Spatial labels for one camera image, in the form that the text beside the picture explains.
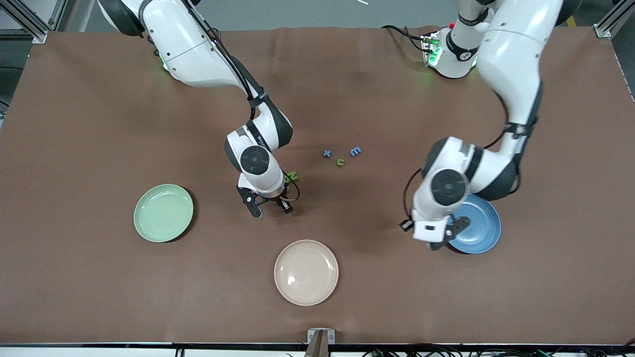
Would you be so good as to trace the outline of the left arm base connector plate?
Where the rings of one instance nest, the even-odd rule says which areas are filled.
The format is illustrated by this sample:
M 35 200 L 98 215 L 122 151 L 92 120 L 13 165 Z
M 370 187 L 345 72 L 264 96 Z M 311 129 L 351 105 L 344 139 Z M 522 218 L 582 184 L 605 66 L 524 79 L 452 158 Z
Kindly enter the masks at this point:
M 441 32 L 420 36 L 423 58 L 427 67 L 436 67 L 443 52 Z

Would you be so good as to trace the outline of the beige plate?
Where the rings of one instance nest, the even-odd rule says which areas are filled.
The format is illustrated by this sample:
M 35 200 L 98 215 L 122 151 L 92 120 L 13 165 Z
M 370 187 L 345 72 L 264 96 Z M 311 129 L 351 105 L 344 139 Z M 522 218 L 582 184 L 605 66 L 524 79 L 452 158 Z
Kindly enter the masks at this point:
M 335 254 L 325 244 L 303 239 L 281 250 L 273 277 L 277 290 L 288 302 L 314 306 L 335 291 L 339 266 Z

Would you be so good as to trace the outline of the blue plate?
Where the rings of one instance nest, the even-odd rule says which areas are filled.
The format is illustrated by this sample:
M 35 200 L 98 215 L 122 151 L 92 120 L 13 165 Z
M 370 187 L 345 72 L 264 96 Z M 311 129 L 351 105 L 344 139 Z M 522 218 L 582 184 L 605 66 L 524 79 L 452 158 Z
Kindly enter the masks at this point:
M 498 243 L 502 224 L 492 203 L 468 194 L 453 216 L 457 219 L 467 217 L 470 221 L 467 228 L 449 242 L 453 249 L 465 254 L 481 254 L 493 249 Z

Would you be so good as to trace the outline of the green plate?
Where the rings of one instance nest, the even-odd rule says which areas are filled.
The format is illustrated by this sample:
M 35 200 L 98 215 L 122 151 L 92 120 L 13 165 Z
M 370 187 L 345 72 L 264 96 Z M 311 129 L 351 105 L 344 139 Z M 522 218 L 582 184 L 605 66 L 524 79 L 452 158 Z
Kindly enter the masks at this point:
M 179 238 L 191 225 L 193 198 L 183 187 L 162 184 L 148 190 L 133 213 L 136 232 L 150 242 L 169 242 Z

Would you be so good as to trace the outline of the brown table mat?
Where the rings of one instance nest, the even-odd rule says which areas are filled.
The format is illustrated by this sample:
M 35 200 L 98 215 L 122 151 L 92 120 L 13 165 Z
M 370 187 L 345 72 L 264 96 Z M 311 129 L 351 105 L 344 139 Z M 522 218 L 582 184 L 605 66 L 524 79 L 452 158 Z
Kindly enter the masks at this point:
M 521 189 L 495 202 L 501 239 L 463 255 L 399 222 L 436 140 L 499 135 L 504 112 L 477 73 L 438 77 L 381 29 L 222 39 L 292 121 L 274 156 L 299 176 L 293 213 L 268 203 L 254 219 L 236 192 L 224 141 L 249 116 L 240 89 L 175 81 L 145 39 L 50 34 L 0 129 L 0 343 L 295 343 L 316 327 L 338 343 L 635 338 L 635 103 L 610 41 L 554 30 Z M 193 220 L 150 242 L 133 213 L 162 184 L 189 192 Z M 303 239 L 339 266 L 314 306 L 273 277 Z

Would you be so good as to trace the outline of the aluminium frame profile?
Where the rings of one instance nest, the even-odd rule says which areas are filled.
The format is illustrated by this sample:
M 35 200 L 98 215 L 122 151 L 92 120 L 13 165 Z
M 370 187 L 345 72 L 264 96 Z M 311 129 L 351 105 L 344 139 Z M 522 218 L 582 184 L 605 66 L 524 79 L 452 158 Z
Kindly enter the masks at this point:
M 0 39 L 46 41 L 58 30 L 68 0 L 0 0 Z
M 598 38 L 612 39 L 635 11 L 635 0 L 614 0 L 608 13 L 593 25 Z

